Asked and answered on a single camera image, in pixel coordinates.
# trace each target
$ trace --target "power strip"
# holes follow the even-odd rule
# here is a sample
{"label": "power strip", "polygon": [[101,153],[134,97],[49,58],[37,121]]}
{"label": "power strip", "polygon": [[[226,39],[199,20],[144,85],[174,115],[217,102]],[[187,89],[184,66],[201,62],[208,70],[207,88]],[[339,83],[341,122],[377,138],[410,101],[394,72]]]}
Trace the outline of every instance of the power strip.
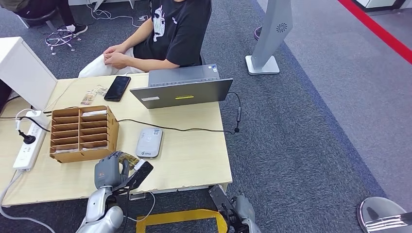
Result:
{"label": "power strip", "polygon": [[13,164],[14,169],[25,169],[26,171],[29,171],[33,168],[46,132],[36,124],[32,123],[27,135],[35,136],[36,140],[31,144],[23,143],[23,145],[21,145],[20,151]]}

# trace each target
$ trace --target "yellow tape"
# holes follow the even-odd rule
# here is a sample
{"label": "yellow tape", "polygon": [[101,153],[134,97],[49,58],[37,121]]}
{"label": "yellow tape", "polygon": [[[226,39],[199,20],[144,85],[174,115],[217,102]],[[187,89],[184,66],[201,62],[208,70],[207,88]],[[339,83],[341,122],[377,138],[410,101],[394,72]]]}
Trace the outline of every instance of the yellow tape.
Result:
{"label": "yellow tape", "polygon": [[182,99],[190,99],[190,98],[194,98],[194,96],[178,96],[175,99],[176,100],[182,100]]}
{"label": "yellow tape", "polygon": [[157,215],[149,215],[145,220],[136,223],[136,233],[145,233],[146,226],[167,224],[173,222],[184,222],[191,220],[199,220],[206,218],[215,218],[219,233],[227,232],[227,224],[219,212],[212,210],[187,210],[179,212],[171,212]]}

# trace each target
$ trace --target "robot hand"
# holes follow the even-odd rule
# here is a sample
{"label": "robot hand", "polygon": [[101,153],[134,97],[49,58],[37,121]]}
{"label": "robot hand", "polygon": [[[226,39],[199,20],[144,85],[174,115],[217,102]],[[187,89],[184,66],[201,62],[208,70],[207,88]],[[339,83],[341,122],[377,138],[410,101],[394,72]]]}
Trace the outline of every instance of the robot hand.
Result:
{"label": "robot hand", "polygon": [[117,205],[116,197],[138,188],[153,166],[139,160],[134,166],[135,172],[129,177],[129,162],[126,159],[122,161],[121,173],[119,171],[119,157],[122,154],[121,151],[114,152],[95,165],[94,183],[97,190],[89,197],[86,216],[76,233],[115,233],[123,222],[123,210]]}
{"label": "robot hand", "polygon": [[209,190],[219,213],[226,220],[228,226],[235,229],[235,233],[261,233],[255,223],[255,210],[244,195],[227,198],[220,185],[215,185]]}

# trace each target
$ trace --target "red floor stripe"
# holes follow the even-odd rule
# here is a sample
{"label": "red floor stripe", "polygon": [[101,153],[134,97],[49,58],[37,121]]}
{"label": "red floor stripe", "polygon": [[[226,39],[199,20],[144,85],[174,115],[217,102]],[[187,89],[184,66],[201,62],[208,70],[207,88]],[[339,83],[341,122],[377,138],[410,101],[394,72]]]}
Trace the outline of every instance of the red floor stripe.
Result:
{"label": "red floor stripe", "polygon": [[350,11],[360,22],[369,28],[375,35],[383,40],[389,47],[395,50],[405,60],[412,64],[412,50],[402,44],[398,39],[386,31],[383,27],[371,19],[361,8],[352,0],[338,0],[348,11]]}

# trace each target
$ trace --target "wooden organizer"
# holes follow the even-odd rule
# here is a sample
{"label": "wooden organizer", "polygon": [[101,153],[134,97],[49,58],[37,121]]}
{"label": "wooden organizer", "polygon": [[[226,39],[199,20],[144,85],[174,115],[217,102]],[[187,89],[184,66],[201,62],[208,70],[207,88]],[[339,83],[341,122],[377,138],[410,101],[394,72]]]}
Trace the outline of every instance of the wooden organizer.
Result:
{"label": "wooden organizer", "polygon": [[[107,110],[107,114],[82,116],[101,110]],[[118,133],[119,123],[108,106],[54,110],[50,157],[59,163],[102,159],[116,151]]]}

